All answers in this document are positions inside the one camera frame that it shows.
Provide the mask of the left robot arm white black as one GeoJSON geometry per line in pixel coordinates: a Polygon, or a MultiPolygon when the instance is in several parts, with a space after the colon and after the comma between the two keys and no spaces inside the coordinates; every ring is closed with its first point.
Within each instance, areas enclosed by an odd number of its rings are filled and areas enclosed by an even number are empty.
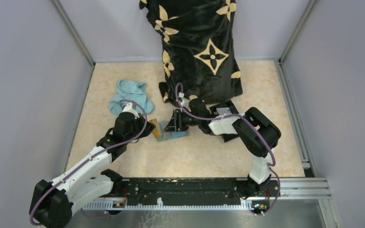
{"type": "Polygon", "coordinates": [[[148,136],[155,128],[147,113],[123,111],[96,146],[71,169],[34,188],[29,221],[34,226],[65,227],[73,215],[91,201],[110,194],[126,198],[123,177],[105,167],[126,151],[132,141],[148,136]]]}

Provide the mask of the orange credit card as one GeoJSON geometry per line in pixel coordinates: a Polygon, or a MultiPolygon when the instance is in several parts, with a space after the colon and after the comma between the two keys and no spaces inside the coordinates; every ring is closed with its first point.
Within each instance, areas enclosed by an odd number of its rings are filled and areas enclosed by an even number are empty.
{"type": "Polygon", "coordinates": [[[154,137],[156,139],[160,138],[162,136],[162,130],[157,119],[151,119],[149,122],[154,125],[154,129],[152,130],[152,134],[154,135],[154,137]]]}

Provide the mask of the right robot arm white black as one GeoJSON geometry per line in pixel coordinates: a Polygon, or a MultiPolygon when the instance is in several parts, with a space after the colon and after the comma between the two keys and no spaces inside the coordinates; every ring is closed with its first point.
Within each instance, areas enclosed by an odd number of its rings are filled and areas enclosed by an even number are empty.
{"type": "Polygon", "coordinates": [[[224,142],[240,138],[253,155],[249,191],[260,196],[267,190],[270,169],[276,164],[273,150],[281,132],[259,109],[251,107],[240,114],[231,100],[207,108],[203,101],[195,98],[188,103],[188,107],[175,109],[163,130],[185,132],[191,126],[197,126],[207,135],[220,135],[224,142]]]}

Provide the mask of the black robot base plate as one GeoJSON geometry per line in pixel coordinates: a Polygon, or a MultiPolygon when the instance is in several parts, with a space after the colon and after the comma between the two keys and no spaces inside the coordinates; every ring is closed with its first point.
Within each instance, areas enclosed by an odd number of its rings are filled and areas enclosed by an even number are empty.
{"type": "Polygon", "coordinates": [[[165,206],[235,206],[250,197],[272,201],[278,182],[257,184],[246,178],[129,178],[115,183],[107,197],[126,200],[128,206],[152,206],[161,199],[165,206]]]}

